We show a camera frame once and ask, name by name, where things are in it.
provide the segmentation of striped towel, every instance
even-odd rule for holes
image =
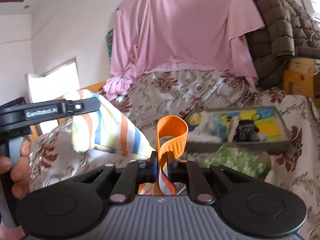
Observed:
[[[154,149],[147,138],[103,96],[89,90],[78,90],[63,95],[66,100],[93,97],[101,102],[99,111],[72,117],[72,144],[75,151],[95,149],[121,154],[124,157],[130,154],[133,159],[148,159]]]

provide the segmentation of window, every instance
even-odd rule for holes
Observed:
[[[28,87],[32,103],[53,100],[65,93],[79,90],[76,61],[73,59],[40,77],[28,74]],[[57,126],[57,120],[40,124],[43,134],[50,132]]]

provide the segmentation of bed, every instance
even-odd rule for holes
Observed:
[[[87,89],[98,92],[103,84]],[[276,106],[291,131],[291,149],[286,153],[270,153],[272,170],[265,181],[291,190],[305,201],[308,216],[300,235],[304,239],[320,237],[320,115],[311,99],[288,95],[277,87],[251,93],[244,79],[228,73],[181,70],[146,74],[127,96],[119,96],[111,103],[146,135],[151,145],[154,145],[157,121],[169,114],[185,118],[194,109]],[[118,167],[128,163],[112,152],[74,152],[70,120],[59,122],[50,135],[33,141],[32,189],[88,171],[106,161]]]

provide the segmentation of air conditioner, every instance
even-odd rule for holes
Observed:
[[[320,23],[320,0],[302,0],[308,14]]]

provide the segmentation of wooden bed frame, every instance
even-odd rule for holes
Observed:
[[[90,90],[91,92],[97,93],[97,92],[102,90],[102,87],[105,84],[106,84],[106,82],[103,81],[103,82],[99,82],[99,83],[96,83],[96,84],[93,84],[91,86],[87,86],[87,87],[84,87],[84,88],[81,88],[81,89],[87,89],[87,90]],[[66,118],[58,119],[58,123],[59,124],[63,123],[65,120],[66,120]],[[32,134],[28,135],[28,139],[29,139],[29,141],[32,141],[32,140],[34,140],[34,139],[39,137],[39,133],[38,133],[35,125],[30,126],[30,128],[31,128]]]

